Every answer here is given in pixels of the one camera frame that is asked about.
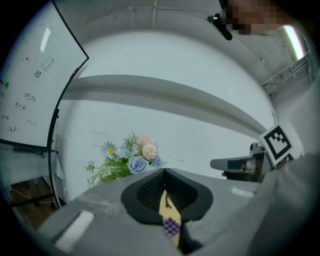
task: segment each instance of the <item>flower bouquet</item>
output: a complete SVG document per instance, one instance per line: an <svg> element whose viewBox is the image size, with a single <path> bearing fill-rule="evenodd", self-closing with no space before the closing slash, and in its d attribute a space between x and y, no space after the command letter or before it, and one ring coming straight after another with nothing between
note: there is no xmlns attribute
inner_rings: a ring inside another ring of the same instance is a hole
<svg viewBox="0 0 320 256"><path fill-rule="evenodd" d="M158 155L158 145L145 134L137 136L131 133L124 138L120 147L108 141L101 146L101 152L104 156L103 165L96 167L93 161L89 161L85 168L91 173L91 178L88 179L89 188L143 173L150 167L158 169L163 165Z"/></svg>

